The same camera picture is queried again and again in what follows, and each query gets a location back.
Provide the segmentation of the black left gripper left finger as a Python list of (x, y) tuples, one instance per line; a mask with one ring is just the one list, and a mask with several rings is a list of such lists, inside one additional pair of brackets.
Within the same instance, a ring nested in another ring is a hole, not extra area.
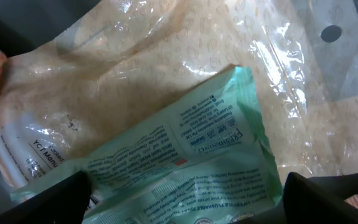
[(86, 173), (77, 172), (0, 214), (0, 224), (81, 223), (91, 192), (92, 185)]

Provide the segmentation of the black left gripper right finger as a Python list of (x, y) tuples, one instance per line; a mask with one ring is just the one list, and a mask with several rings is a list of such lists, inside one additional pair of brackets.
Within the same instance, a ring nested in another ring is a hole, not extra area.
[(288, 223), (358, 223), (358, 209), (345, 199), (358, 195), (358, 173), (311, 177), (291, 172), (283, 190)]

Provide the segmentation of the teal wet wipes pack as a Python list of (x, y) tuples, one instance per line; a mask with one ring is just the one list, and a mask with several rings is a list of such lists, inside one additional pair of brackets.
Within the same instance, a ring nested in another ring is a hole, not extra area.
[(282, 196), (248, 67), (207, 80), (12, 197), (39, 194), (78, 171), (88, 174), (99, 201), (85, 223), (233, 223)]

